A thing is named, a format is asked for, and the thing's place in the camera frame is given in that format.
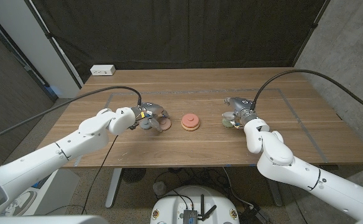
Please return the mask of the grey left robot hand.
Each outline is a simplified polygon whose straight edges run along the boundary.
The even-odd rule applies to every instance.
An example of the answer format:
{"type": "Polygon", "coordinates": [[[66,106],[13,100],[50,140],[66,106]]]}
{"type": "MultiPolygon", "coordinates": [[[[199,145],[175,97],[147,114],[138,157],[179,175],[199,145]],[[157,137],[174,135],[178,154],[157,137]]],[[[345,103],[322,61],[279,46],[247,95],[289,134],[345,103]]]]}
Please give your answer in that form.
{"type": "Polygon", "coordinates": [[[144,124],[145,129],[155,128],[158,132],[162,132],[163,129],[160,127],[160,118],[169,118],[168,112],[160,105],[155,103],[142,103],[140,106],[132,107],[131,110],[135,115],[135,122],[130,129],[135,129],[140,125],[144,124]]]}

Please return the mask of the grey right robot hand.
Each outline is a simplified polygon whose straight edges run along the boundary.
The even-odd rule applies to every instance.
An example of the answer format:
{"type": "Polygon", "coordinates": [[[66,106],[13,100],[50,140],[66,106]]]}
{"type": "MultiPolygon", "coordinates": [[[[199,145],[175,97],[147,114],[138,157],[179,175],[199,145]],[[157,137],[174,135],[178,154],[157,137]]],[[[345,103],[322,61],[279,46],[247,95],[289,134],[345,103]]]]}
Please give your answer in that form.
{"type": "Polygon", "coordinates": [[[252,102],[245,98],[232,97],[226,98],[224,103],[233,108],[222,114],[222,123],[225,127],[243,128],[249,121],[258,119],[256,112],[251,109],[252,102]]]}

